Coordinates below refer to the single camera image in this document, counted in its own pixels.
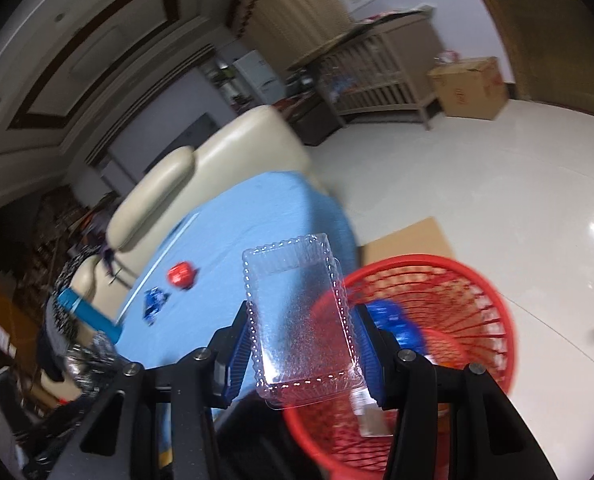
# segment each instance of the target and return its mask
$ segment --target blue gripper pad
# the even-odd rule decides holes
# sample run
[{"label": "blue gripper pad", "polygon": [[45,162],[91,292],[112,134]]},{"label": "blue gripper pad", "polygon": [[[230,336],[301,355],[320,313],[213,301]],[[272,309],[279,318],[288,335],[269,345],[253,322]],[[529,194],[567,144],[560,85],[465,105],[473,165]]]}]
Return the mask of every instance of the blue gripper pad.
[{"label": "blue gripper pad", "polygon": [[228,402],[238,396],[241,384],[244,381],[248,361],[250,360],[250,337],[248,336],[248,327],[245,326],[239,332],[237,342],[235,343],[232,358],[228,366],[229,374],[223,391],[223,397]]},{"label": "blue gripper pad", "polygon": [[370,314],[366,310],[366,306],[358,304],[351,309],[351,317],[353,319],[353,328],[355,330],[355,338],[359,343],[359,362],[362,367],[363,378],[368,387],[368,392],[371,397],[376,400],[378,406],[382,406],[385,402],[385,385],[384,376],[377,349],[369,336],[380,338],[378,329],[373,322]]}]

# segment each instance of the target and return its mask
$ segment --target doorway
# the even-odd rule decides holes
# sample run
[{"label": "doorway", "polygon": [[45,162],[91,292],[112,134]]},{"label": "doorway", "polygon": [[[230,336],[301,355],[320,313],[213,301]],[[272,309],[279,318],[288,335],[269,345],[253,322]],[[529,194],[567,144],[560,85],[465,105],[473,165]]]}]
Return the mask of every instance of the doorway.
[{"label": "doorway", "polygon": [[484,0],[520,98],[594,115],[594,15],[581,0]]}]

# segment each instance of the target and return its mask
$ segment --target ceiling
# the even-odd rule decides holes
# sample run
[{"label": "ceiling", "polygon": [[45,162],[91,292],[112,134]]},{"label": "ceiling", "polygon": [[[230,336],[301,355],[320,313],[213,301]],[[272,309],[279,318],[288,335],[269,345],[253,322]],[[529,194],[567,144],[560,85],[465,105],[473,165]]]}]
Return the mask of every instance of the ceiling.
[{"label": "ceiling", "polygon": [[0,206],[83,164],[122,114],[207,43],[231,0],[23,0],[0,30]]}]

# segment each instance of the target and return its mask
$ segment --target red basket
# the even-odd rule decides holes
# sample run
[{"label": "red basket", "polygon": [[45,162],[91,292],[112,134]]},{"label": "red basket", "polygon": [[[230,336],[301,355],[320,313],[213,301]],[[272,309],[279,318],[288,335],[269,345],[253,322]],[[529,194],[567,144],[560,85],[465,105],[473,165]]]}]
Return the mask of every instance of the red basket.
[{"label": "red basket", "polygon": [[[513,325],[500,295],[484,278],[454,260],[429,254],[396,256],[363,267],[345,280],[349,304],[397,302],[421,327],[437,364],[482,363],[508,393],[515,365]],[[377,480],[392,437],[362,437],[349,395],[288,408],[293,437],[337,478]],[[436,478],[448,464],[448,428],[440,419]]]}]

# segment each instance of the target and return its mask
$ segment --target curtain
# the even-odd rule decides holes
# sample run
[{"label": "curtain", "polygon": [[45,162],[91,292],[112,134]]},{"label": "curtain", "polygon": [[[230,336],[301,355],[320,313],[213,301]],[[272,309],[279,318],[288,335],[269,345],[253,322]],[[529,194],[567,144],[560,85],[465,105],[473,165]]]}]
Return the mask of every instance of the curtain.
[{"label": "curtain", "polygon": [[341,0],[238,0],[231,24],[233,34],[283,76],[350,27]]}]

